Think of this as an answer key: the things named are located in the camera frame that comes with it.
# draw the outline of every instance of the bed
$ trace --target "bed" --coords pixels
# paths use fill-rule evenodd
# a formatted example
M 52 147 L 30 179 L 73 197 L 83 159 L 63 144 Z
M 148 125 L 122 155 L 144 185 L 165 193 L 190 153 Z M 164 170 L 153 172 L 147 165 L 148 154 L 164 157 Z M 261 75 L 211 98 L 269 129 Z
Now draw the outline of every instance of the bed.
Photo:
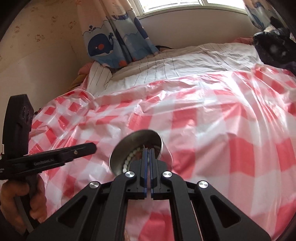
M 166 50 L 114 74 L 95 62 L 84 84 L 33 121 L 30 154 L 98 147 L 42 173 L 49 215 L 89 182 L 112 180 L 116 144 L 153 129 L 173 156 L 173 172 L 211 183 L 273 240 L 283 233 L 296 211 L 296 78 L 289 71 L 263 65 L 251 45 L 209 43 Z M 172 228 L 167 201 L 129 202 L 131 241 L 173 240 Z

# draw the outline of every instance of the window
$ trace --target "window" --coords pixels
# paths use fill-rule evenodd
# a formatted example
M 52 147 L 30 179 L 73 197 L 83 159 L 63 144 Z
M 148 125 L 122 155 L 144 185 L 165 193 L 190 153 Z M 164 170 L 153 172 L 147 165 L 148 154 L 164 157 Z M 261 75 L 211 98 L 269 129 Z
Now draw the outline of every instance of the window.
M 226 5 L 244 9 L 243 0 L 129 0 L 137 15 L 156 11 L 164 8 L 195 5 L 195 6 L 217 6 Z

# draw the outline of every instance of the device handle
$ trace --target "device handle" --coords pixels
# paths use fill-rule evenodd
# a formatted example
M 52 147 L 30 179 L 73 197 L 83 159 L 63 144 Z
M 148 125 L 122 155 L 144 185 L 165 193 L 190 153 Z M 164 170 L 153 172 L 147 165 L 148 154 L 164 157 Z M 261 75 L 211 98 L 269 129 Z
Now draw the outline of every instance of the device handle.
M 16 196 L 15 204 L 17 206 L 20 216 L 22 217 L 22 220 L 24 221 L 27 227 L 28 232 L 31 233 L 40 224 L 37 220 L 33 219 L 30 216 L 30 200 L 36 193 L 38 175 L 27 176 L 25 180 L 23 179 L 21 181 L 25 181 L 29 184 L 30 191 L 29 194 L 27 194 L 26 196 Z

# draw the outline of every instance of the window pane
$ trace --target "window pane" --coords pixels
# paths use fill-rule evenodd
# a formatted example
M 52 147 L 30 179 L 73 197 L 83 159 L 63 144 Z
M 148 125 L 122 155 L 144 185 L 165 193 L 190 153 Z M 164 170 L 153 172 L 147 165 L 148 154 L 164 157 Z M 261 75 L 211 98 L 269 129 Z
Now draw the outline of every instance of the window pane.
M 167 7 L 184 6 L 184 5 L 199 5 L 198 0 L 139 0 L 143 11 L 150 12 Z
M 207 0 L 208 3 L 222 4 L 232 7 L 238 7 L 244 9 L 243 0 Z

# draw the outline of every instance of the window sill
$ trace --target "window sill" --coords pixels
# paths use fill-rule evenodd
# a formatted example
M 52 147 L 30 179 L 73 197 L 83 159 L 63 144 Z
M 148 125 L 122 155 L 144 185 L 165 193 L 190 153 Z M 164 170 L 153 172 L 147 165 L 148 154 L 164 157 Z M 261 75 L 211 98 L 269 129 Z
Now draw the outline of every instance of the window sill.
M 167 13 L 167 12 L 174 12 L 174 11 L 182 11 L 182 10 L 191 10 L 191 9 L 213 9 L 213 10 L 221 10 L 221 11 L 230 11 L 230 12 L 237 12 L 241 14 L 247 15 L 246 10 L 231 6 L 225 5 L 218 5 L 218 4 L 211 4 L 210 6 L 202 6 L 202 5 L 186 5 L 186 6 L 176 6 L 176 7 L 168 7 L 161 10 L 155 10 L 148 13 L 144 13 L 141 16 L 138 16 L 138 19 L 143 19 L 147 17 L 151 17 L 154 15 Z

